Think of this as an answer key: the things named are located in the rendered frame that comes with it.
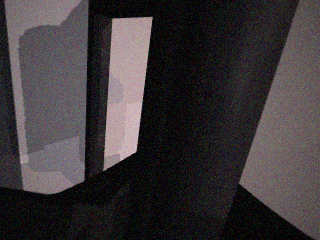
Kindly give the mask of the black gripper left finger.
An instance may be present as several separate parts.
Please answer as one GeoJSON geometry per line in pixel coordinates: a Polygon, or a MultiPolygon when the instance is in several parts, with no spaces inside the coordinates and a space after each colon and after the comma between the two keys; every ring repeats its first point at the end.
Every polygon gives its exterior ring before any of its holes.
{"type": "Polygon", "coordinates": [[[55,194],[0,187],[0,240],[122,240],[135,160],[55,194]]]}

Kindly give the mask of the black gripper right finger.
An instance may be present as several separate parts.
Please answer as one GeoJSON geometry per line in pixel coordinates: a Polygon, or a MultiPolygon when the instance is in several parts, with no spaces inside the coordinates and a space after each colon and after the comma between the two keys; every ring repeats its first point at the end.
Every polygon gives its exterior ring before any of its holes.
{"type": "Polygon", "coordinates": [[[316,240],[291,225],[240,184],[220,240],[316,240]]]}

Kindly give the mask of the dark grey rectangular mat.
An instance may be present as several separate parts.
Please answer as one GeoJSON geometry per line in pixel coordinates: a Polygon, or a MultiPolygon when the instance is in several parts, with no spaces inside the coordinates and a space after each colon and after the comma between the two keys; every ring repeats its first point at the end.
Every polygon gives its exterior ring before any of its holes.
{"type": "Polygon", "coordinates": [[[23,190],[4,0],[0,0],[0,187],[23,190]]]}

